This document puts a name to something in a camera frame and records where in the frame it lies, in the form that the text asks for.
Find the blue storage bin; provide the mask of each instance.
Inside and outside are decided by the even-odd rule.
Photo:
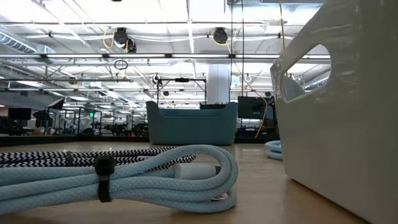
[[[223,110],[160,109],[148,101],[149,140],[152,144],[231,145],[234,142],[238,104]]]

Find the white column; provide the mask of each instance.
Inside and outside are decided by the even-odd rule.
[[[208,65],[207,104],[229,103],[230,66],[220,64]]]

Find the ceiling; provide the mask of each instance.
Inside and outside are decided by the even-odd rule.
[[[184,54],[229,54],[225,45],[216,44],[211,33],[216,27],[224,27],[229,35],[232,54],[263,54],[279,55],[283,51],[281,33],[280,7],[278,1],[245,0],[242,4],[234,1],[230,4],[224,0],[46,0],[42,3],[35,0],[8,1],[0,7],[0,28],[19,40],[32,45],[46,45],[57,54],[111,54],[124,53],[122,49],[113,45],[112,34],[117,27],[127,28],[127,33],[137,46],[139,54],[154,53],[184,53]],[[289,45],[309,19],[319,10],[322,0],[283,1],[282,14],[285,20],[285,44]],[[0,44],[1,53],[20,54],[6,45]],[[317,46],[308,55],[328,55],[326,48]],[[56,80],[70,77],[84,79],[108,79],[101,82],[101,88],[153,88],[152,78],[159,74],[161,78],[206,78],[208,64],[212,60],[174,60],[174,59],[134,59],[128,60],[130,65],[126,71],[118,75],[122,79],[124,72],[133,82],[116,81],[117,70],[113,67],[113,60],[79,59],[76,61],[56,60],[52,65],[38,63],[32,59],[7,58],[2,60],[4,68],[23,68],[27,78],[51,78],[55,81],[46,86],[57,88],[88,88],[87,83],[71,85]],[[245,60],[244,73],[249,74],[251,86],[257,89],[271,89],[269,69],[272,61],[266,63],[258,60]],[[232,74],[238,81],[233,89],[241,89],[239,71],[242,63],[237,61],[232,66]],[[328,62],[305,62],[294,65],[289,74],[300,84],[311,82],[330,70]],[[10,73],[7,78],[15,77]],[[22,83],[13,83],[12,87],[35,87]],[[162,96],[164,103],[171,103],[173,99],[182,102],[174,107],[197,108],[204,99],[204,92],[194,82],[173,83],[167,88],[197,89],[193,92],[170,92],[169,96]],[[84,92],[88,101],[109,101],[117,103],[119,98],[125,98],[131,103],[153,100],[156,93],[143,91],[120,91],[117,96],[98,96],[95,92]],[[231,99],[237,98],[239,92],[232,92]]]

